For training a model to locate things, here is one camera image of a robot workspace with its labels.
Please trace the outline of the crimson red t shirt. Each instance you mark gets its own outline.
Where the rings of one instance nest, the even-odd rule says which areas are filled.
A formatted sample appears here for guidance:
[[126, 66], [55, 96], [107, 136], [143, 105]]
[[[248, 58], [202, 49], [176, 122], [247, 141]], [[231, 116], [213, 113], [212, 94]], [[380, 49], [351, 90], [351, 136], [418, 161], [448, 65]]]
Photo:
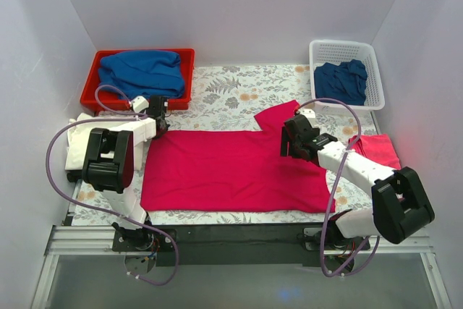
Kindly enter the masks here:
[[141, 206], [146, 211], [323, 213], [326, 170], [280, 154], [281, 128], [298, 107], [255, 115], [258, 131], [169, 130], [150, 143]]

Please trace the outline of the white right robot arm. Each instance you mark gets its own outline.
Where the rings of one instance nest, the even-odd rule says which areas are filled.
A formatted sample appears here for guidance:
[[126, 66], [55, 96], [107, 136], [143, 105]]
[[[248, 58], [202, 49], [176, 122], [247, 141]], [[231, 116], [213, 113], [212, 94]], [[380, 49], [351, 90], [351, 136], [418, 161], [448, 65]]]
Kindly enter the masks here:
[[372, 200], [371, 208], [327, 215], [319, 243], [344, 249], [354, 238], [376, 235], [398, 245], [434, 221], [436, 215], [418, 173], [378, 164], [347, 149], [334, 136], [322, 133], [297, 114], [285, 121], [281, 155], [313, 162], [336, 173]]

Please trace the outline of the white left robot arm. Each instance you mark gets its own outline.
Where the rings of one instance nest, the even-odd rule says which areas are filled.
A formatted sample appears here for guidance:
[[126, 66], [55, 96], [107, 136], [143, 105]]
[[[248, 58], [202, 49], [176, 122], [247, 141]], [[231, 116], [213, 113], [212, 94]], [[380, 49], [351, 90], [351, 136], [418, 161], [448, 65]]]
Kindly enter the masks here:
[[113, 223], [113, 228], [123, 241], [139, 251], [153, 245], [154, 232], [138, 226], [149, 225], [150, 221], [132, 185], [135, 171], [141, 165], [141, 160], [135, 157], [143, 151], [145, 142], [167, 132], [167, 106], [167, 98], [151, 96], [145, 107], [146, 118], [92, 129], [83, 162], [83, 181], [99, 191], [111, 210], [119, 214], [122, 220]]

